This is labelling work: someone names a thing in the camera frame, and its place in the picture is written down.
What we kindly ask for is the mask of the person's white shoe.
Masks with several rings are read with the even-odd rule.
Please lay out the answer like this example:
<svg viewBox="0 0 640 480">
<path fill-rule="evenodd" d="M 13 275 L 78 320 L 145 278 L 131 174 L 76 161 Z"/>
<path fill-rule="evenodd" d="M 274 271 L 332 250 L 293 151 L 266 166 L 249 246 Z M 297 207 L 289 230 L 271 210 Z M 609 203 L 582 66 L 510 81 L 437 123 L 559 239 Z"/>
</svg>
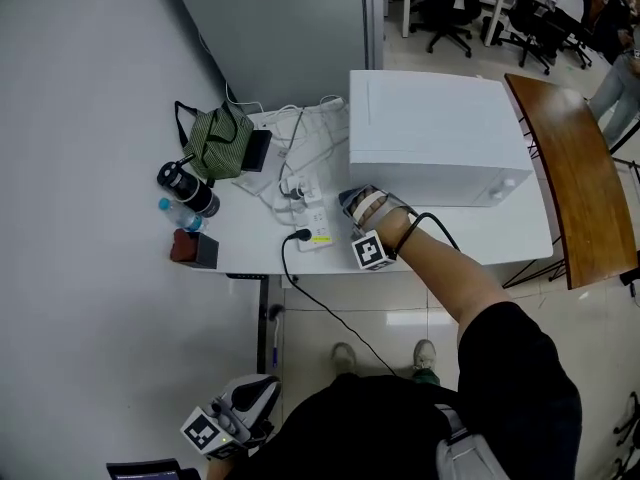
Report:
<svg viewBox="0 0 640 480">
<path fill-rule="evenodd" d="M 413 368 L 416 371 L 434 370 L 436 360 L 436 349 L 430 340 L 422 339 L 415 345 L 413 352 Z"/>
<path fill-rule="evenodd" d="M 355 374 L 357 359 L 353 348 L 344 342 L 336 343 L 331 350 L 331 363 L 336 376 Z"/>
</svg>

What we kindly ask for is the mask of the person's left white shoe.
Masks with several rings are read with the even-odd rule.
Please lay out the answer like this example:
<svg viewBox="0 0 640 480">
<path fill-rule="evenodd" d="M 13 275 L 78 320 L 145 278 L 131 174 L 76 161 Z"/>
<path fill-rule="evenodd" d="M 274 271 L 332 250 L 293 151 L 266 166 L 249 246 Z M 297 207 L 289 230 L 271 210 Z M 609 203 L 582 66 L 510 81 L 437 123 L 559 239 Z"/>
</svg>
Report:
<svg viewBox="0 0 640 480">
<path fill-rule="evenodd" d="M 353 348 L 344 342 L 336 343 L 331 350 L 331 363 L 336 376 L 355 374 L 357 359 Z"/>
</svg>

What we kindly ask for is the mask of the dark red pouch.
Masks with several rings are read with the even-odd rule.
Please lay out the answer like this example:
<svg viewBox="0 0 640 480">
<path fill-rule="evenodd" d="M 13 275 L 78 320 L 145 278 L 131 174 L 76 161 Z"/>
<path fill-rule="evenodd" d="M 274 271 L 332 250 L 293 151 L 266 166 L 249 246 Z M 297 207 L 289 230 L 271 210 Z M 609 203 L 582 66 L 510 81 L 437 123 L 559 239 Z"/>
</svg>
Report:
<svg viewBox="0 0 640 480">
<path fill-rule="evenodd" d="M 197 257 L 197 248 L 197 234 L 176 229 L 173 234 L 170 260 L 175 263 L 193 263 Z"/>
</svg>

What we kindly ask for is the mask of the white power strip with chargers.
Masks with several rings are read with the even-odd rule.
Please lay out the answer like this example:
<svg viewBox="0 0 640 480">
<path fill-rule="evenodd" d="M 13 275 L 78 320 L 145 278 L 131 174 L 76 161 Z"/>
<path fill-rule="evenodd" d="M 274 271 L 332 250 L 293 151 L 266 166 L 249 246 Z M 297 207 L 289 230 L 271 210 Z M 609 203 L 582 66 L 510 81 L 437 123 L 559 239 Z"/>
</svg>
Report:
<svg viewBox="0 0 640 480">
<path fill-rule="evenodd" d="M 284 178 L 278 184 L 276 195 L 284 201 L 283 206 L 272 206 L 276 214 L 291 212 L 297 215 L 323 205 L 319 179 L 314 172 Z"/>
</svg>

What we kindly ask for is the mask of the grey refrigerator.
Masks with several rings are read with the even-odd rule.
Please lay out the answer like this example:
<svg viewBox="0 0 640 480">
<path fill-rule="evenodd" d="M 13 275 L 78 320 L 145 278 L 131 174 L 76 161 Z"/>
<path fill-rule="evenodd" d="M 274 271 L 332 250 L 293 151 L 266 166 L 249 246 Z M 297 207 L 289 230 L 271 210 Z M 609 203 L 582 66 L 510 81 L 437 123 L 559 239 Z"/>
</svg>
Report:
<svg viewBox="0 0 640 480">
<path fill-rule="evenodd" d="M 239 102 L 315 105 L 383 66 L 384 0 L 182 2 Z"/>
</svg>

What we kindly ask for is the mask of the black power adapter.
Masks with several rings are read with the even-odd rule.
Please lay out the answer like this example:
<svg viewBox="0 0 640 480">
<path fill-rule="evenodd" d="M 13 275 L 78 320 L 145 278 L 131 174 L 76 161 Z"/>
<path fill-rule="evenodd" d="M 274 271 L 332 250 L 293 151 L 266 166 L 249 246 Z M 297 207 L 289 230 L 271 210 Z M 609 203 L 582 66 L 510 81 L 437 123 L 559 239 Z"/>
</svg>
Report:
<svg viewBox="0 0 640 480">
<path fill-rule="evenodd" d="M 245 155 L 242 161 L 241 170 L 246 172 L 261 172 L 268 149 L 271 143 L 272 132 L 269 130 L 256 129 L 253 130 Z"/>
</svg>

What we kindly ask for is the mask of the person's right forearm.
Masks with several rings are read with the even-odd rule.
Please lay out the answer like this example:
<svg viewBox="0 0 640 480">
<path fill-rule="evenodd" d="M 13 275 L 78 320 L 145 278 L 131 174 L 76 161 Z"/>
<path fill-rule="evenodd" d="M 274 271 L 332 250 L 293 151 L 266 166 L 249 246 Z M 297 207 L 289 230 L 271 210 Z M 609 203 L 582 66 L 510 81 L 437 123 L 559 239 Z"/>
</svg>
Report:
<svg viewBox="0 0 640 480">
<path fill-rule="evenodd" d="M 508 293 L 483 267 L 416 227 L 399 249 L 400 257 L 458 323 L 460 332 Z"/>
</svg>

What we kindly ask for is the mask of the person's right hand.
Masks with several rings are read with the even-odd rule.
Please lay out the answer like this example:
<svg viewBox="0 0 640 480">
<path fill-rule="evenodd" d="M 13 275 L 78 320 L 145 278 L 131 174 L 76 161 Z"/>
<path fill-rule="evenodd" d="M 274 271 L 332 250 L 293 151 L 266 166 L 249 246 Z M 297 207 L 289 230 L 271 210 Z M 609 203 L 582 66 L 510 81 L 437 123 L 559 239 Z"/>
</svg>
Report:
<svg viewBox="0 0 640 480">
<path fill-rule="evenodd" d="M 372 204 L 362 215 L 359 225 L 377 232 L 383 246 L 396 250 L 397 246 L 411 227 L 409 213 L 405 207 L 382 210 L 383 203 Z"/>
</svg>

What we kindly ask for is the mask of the person's left forearm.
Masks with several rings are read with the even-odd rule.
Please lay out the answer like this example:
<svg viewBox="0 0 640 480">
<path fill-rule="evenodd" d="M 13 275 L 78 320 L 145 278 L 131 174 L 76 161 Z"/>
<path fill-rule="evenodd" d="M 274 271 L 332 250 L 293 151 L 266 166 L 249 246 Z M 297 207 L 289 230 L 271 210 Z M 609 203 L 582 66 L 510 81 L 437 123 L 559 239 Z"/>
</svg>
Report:
<svg viewBox="0 0 640 480">
<path fill-rule="evenodd" d="M 208 463 L 206 480 L 225 480 L 235 466 L 234 458 L 212 458 Z"/>
</svg>

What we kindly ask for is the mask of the white flat pad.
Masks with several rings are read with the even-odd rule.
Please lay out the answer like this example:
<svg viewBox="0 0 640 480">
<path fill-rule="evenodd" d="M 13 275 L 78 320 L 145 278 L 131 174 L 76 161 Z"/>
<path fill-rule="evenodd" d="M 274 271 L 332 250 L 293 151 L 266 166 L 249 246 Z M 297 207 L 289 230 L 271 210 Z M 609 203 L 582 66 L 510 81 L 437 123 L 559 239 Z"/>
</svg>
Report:
<svg viewBox="0 0 640 480">
<path fill-rule="evenodd" d="M 271 143 L 266 152 L 260 171 L 244 171 L 232 183 L 253 196 L 260 195 L 280 176 L 288 150 L 278 144 Z"/>
</svg>

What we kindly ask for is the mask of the white power strip yellow label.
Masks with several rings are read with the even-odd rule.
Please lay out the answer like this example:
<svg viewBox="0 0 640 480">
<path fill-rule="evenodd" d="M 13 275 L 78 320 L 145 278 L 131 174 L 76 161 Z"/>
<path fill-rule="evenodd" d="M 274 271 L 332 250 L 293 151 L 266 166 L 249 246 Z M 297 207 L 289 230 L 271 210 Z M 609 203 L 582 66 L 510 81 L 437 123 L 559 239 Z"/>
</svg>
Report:
<svg viewBox="0 0 640 480">
<path fill-rule="evenodd" d="M 306 209 L 304 213 L 296 217 L 296 230 L 304 229 L 310 231 L 311 238 L 298 243 L 300 252 L 307 253 L 327 248 L 334 244 L 329 219 L 324 207 L 318 206 Z"/>
</svg>

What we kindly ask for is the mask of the person's green trouser leg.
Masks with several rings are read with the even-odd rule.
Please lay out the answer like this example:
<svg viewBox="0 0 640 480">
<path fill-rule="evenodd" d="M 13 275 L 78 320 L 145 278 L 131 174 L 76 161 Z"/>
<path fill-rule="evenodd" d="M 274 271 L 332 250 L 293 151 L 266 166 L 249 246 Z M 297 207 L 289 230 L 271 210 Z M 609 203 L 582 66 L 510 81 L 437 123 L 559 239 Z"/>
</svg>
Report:
<svg viewBox="0 0 640 480">
<path fill-rule="evenodd" d="M 430 367 L 424 365 L 418 365 L 413 367 L 413 373 L 411 379 L 416 384 L 431 384 L 440 386 L 440 379 L 435 371 Z"/>
</svg>

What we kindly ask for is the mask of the white microwave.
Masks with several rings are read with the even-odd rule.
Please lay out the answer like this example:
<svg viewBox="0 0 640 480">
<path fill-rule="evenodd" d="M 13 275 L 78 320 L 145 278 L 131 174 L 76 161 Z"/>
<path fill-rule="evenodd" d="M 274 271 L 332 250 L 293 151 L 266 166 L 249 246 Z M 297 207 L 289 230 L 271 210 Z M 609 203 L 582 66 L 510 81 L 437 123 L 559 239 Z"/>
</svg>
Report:
<svg viewBox="0 0 640 480">
<path fill-rule="evenodd" d="M 502 83 L 355 70 L 349 84 L 349 174 L 411 206 L 491 207 L 533 172 Z"/>
</svg>

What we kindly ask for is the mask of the green striped bag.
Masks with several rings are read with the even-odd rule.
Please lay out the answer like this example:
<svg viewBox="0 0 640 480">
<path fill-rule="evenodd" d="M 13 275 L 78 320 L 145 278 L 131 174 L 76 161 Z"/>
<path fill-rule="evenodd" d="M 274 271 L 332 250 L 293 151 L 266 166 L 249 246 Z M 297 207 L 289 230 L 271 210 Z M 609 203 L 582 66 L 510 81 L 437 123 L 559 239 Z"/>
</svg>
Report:
<svg viewBox="0 0 640 480">
<path fill-rule="evenodd" d="M 181 124 L 181 110 L 195 118 L 189 133 Z M 188 163 L 201 179 L 212 185 L 240 175 L 254 124 L 239 106 L 224 102 L 204 113 L 175 101 L 174 112 L 183 153 L 191 156 Z"/>
</svg>

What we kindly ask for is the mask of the brown wooden table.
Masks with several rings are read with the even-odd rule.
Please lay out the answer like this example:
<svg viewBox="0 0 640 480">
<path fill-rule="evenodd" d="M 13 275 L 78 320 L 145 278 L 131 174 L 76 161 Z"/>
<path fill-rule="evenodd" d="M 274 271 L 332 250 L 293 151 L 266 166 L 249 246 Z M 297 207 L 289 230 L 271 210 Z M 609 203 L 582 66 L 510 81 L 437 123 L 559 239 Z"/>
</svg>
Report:
<svg viewBox="0 0 640 480">
<path fill-rule="evenodd" d="M 563 258 L 504 286 L 547 275 L 569 289 L 639 266 L 624 191 L 604 137 L 582 95 L 549 82 L 505 76 L 544 168 L 558 220 Z"/>
</svg>

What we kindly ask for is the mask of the small black box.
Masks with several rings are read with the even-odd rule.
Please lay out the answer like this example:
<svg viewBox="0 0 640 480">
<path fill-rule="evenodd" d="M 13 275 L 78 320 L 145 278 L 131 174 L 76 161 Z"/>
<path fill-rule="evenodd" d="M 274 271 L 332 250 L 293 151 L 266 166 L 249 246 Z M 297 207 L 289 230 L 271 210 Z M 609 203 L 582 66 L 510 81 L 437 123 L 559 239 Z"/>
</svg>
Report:
<svg viewBox="0 0 640 480">
<path fill-rule="evenodd" d="M 192 253 L 186 265 L 196 269 L 216 270 L 218 266 L 219 243 L 199 232 L 189 232 Z"/>
</svg>

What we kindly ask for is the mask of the black office chair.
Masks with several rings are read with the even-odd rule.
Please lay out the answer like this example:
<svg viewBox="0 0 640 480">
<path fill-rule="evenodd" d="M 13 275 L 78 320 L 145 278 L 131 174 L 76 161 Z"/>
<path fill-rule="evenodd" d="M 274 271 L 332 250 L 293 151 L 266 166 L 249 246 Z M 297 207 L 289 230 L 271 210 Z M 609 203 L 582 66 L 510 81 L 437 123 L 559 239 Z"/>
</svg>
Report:
<svg viewBox="0 0 640 480">
<path fill-rule="evenodd" d="M 586 48 L 590 45 L 592 32 L 589 28 L 589 16 L 592 0 L 583 0 L 583 16 L 579 25 L 575 25 L 560 47 L 561 51 L 569 50 L 574 52 L 580 62 L 580 68 L 585 70 L 592 66 L 591 58 L 586 54 Z"/>
<path fill-rule="evenodd" d="M 507 13 L 512 31 L 501 32 L 494 37 L 497 46 L 513 45 L 521 49 L 519 66 L 524 67 L 528 57 L 536 59 L 543 67 L 543 74 L 550 74 L 550 65 L 545 60 L 542 47 L 536 41 L 536 33 L 540 32 L 539 17 L 535 14 L 538 4 L 534 0 L 515 0 L 515 4 Z"/>
<path fill-rule="evenodd" d="M 472 57 L 472 49 L 461 35 L 467 40 L 472 38 L 471 31 L 465 26 L 480 16 L 480 0 L 423 0 L 417 4 L 416 10 L 419 21 L 409 25 L 409 32 L 423 30 L 434 33 L 426 46 L 428 53 L 434 51 L 434 46 L 441 38 L 448 37 L 464 50 L 467 58 Z"/>
</svg>

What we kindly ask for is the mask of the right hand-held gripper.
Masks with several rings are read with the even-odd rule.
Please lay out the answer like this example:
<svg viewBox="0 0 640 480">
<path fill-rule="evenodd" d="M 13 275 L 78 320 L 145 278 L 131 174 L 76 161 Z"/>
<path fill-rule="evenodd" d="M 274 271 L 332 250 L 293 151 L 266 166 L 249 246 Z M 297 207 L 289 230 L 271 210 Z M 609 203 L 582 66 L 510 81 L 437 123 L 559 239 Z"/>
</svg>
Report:
<svg viewBox="0 0 640 480">
<path fill-rule="evenodd" d="M 395 207 L 405 207 L 409 215 L 417 216 L 417 213 L 404 201 L 392 193 L 380 190 L 373 185 L 363 186 L 365 190 L 358 196 L 349 209 L 343 209 L 343 213 L 351 220 L 353 226 L 352 250 L 361 270 L 377 271 L 392 265 L 397 258 L 397 253 L 383 246 L 377 232 L 373 229 L 362 228 L 359 220 L 363 213 L 374 203 L 383 203 L 382 210 L 391 210 Z"/>
</svg>

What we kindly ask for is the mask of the grey shoulder bag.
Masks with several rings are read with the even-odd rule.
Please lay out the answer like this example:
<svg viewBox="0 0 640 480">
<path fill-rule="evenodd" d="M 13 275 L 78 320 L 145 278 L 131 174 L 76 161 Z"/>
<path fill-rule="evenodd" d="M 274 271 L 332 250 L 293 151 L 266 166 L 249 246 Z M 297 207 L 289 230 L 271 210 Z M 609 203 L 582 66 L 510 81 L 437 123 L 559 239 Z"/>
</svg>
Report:
<svg viewBox="0 0 640 480">
<path fill-rule="evenodd" d="M 469 432 L 452 407 L 435 407 L 447 418 L 451 430 L 436 447 L 439 480 L 510 480 L 481 434 Z"/>
</svg>

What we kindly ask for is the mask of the black thermos bottle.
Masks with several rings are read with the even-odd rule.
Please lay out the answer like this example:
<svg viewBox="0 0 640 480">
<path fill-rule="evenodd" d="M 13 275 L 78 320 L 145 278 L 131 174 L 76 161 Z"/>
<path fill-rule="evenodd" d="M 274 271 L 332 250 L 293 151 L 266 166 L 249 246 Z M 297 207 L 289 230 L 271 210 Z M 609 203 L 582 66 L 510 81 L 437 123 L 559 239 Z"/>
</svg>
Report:
<svg viewBox="0 0 640 480">
<path fill-rule="evenodd" d="M 188 172 L 185 164 L 185 160 L 165 163 L 159 169 L 157 183 L 196 214 L 213 217 L 220 207 L 219 198 L 204 181 Z"/>
</svg>

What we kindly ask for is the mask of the black field monitor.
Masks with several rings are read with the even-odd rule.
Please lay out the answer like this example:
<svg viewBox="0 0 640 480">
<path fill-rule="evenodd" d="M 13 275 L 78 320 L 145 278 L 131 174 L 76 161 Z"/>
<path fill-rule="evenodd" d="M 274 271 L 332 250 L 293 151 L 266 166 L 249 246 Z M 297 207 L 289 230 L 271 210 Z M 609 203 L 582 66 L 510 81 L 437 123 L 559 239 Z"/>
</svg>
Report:
<svg viewBox="0 0 640 480">
<path fill-rule="evenodd" d="M 202 480 L 195 468 L 183 469 L 174 458 L 107 463 L 106 469 L 111 480 Z"/>
</svg>

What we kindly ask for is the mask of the person's right white shoe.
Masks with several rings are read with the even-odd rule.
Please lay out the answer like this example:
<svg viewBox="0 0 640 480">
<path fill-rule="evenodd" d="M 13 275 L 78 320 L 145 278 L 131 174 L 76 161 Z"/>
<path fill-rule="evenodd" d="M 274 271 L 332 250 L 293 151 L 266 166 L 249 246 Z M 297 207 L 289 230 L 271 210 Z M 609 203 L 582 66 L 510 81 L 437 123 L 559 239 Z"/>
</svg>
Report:
<svg viewBox="0 0 640 480">
<path fill-rule="evenodd" d="M 430 340 L 422 339 L 415 345 L 413 352 L 413 368 L 416 371 L 434 370 L 436 360 L 436 349 Z"/>
</svg>

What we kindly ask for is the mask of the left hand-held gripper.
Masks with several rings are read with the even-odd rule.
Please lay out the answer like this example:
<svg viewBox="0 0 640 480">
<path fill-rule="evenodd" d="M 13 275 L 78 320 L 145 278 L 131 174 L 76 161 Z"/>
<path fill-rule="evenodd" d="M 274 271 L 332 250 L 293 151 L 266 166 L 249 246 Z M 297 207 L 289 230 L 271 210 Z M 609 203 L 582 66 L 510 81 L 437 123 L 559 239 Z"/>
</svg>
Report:
<svg viewBox="0 0 640 480">
<path fill-rule="evenodd" d="M 195 408 L 180 433 L 208 459 L 224 460 L 260 447 L 274 430 L 269 417 L 280 392 L 281 381 L 273 375 L 236 378 L 204 407 Z"/>
</svg>

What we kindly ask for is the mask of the clear water bottle blue cap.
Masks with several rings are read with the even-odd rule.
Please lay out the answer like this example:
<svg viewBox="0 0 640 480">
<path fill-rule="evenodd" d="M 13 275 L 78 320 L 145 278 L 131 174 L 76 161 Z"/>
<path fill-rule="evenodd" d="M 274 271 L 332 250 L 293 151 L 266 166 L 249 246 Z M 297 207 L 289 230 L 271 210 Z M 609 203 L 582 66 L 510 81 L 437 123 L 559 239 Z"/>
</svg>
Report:
<svg viewBox="0 0 640 480">
<path fill-rule="evenodd" d="M 181 202 L 168 198 L 158 201 L 161 213 L 176 227 L 187 232 L 201 232 L 207 221 Z"/>
</svg>

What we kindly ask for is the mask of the person's black shirt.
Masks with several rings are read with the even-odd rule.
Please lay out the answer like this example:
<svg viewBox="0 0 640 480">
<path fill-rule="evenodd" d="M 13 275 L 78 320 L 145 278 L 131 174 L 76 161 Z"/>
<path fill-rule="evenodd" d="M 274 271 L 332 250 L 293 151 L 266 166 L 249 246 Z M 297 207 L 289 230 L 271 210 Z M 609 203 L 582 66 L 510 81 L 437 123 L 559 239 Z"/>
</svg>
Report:
<svg viewBox="0 0 640 480">
<path fill-rule="evenodd" d="M 498 303 L 464 331 L 458 363 L 456 390 L 339 376 L 225 480 L 437 480 L 436 448 L 450 434 L 442 405 L 511 480 L 574 480 L 582 406 L 552 339 L 517 304 Z"/>
</svg>

